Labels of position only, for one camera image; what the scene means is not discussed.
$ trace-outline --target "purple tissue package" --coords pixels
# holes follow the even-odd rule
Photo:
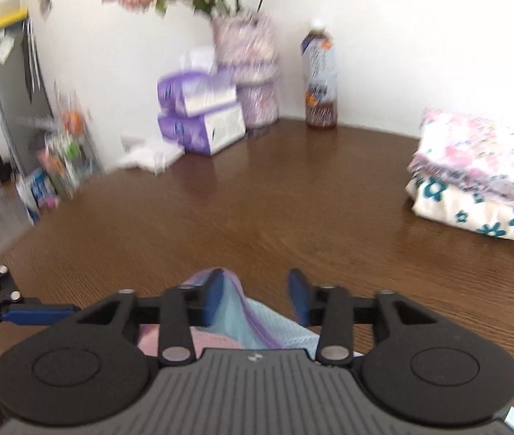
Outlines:
[[[162,136],[177,141],[187,152],[213,155],[245,136],[239,103],[195,117],[174,113],[158,116]]]
[[[157,92],[162,109],[185,117],[209,113],[237,101],[237,88],[228,71],[179,72],[161,79]]]

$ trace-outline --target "brown tabletop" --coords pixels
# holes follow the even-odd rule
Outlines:
[[[155,177],[116,171],[47,215],[1,258],[25,296],[86,306],[117,289],[160,293],[227,267],[291,316],[285,275],[370,296],[396,289],[514,355],[514,242],[420,219],[404,186],[416,141],[283,121],[214,158]],[[0,326],[0,341],[15,332]],[[356,350],[370,347],[366,329]]]

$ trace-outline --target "pink cloth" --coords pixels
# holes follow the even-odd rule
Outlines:
[[[194,353],[197,358],[201,356],[205,348],[235,348],[242,350],[242,345],[227,336],[216,333],[201,332],[194,327],[190,328]],[[158,355],[158,324],[145,324],[140,326],[140,340],[138,348],[145,355],[155,357]]]
[[[514,130],[482,117],[427,109],[409,170],[514,206]]]

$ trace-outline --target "floral fabric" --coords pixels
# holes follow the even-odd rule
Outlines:
[[[514,240],[514,207],[510,204],[464,192],[427,171],[417,172],[406,191],[415,200],[413,211],[417,216],[489,237]]]
[[[428,109],[409,171],[514,206],[514,130],[482,117]]]

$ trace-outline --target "plastic bottle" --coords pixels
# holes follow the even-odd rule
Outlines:
[[[337,125],[337,69],[333,41],[322,21],[311,21],[301,52],[307,82],[306,123],[316,129],[332,129]]]

